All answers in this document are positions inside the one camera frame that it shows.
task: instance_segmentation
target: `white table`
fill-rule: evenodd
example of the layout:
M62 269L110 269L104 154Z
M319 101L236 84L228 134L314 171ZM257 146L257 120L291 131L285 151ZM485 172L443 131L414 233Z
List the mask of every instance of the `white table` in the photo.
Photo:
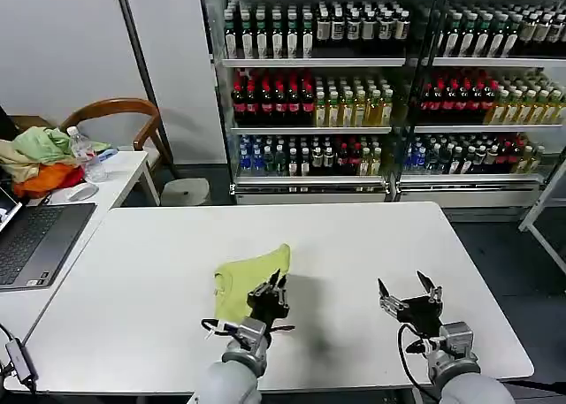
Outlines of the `white table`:
M12 334L22 340L27 337L104 216L111 208L118 207L126 199L140 176L151 181L146 168L147 158L148 154L143 151L119 152L103 162L108 172L108 179L97 184L99 190L95 195L82 201L93 202L96 208L50 287L0 293L0 320ZM65 190L59 190L51 196L50 205L67 203L72 204L67 201ZM7 354L4 347L1 349L0 359L5 362Z
M34 328L38 391L189 393L222 355L205 340L215 268L291 247L290 305L274 334L263 390L409 384L400 325L379 308L381 277L399 298L444 288L442 320L466 321L492 377L527 377L529 357L440 208L431 202L115 209ZM425 360L409 356L417 381ZM8 389L21 390L16 379Z

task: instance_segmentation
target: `white stool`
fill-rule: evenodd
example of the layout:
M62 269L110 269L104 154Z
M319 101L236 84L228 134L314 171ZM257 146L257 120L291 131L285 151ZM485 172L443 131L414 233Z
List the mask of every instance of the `white stool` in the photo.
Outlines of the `white stool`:
M167 183L161 194L162 207L196 207L208 203L207 179L178 179Z

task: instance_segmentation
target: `wooden chair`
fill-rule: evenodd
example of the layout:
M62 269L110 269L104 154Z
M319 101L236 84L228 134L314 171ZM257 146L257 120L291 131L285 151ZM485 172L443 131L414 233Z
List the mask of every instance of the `wooden chair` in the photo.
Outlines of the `wooden chair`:
M65 122L59 127L63 132L66 132L70 126L77 126L81 121L92 118L105 117L107 115L120 114L125 112L134 112L149 115L149 121L143 126L141 131L134 137L132 147L119 147L121 150L146 150L148 151L149 168L154 171L155 167L163 160L167 165L175 179L180 179L179 172L173 164L172 156L165 149L164 144L161 142L157 128L161 124L161 114L156 106L143 99L136 99L133 97L118 97L115 99L106 99L104 101L94 102L90 105L80 108L75 111ZM151 139L156 149L143 148L143 145Z

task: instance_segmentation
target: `laptop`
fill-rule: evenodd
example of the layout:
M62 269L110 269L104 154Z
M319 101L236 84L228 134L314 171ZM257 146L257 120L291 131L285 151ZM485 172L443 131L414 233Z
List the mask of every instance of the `laptop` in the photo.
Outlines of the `laptop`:
M0 187L0 292L49 286L95 206L26 207Z

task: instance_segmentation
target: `laptop screen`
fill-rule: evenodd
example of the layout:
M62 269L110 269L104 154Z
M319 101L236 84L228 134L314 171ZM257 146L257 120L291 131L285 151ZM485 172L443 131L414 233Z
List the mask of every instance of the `laptop screen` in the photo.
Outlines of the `laptop screen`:
M14 201L11 196L0 187L0 232L21 207L20 202Z

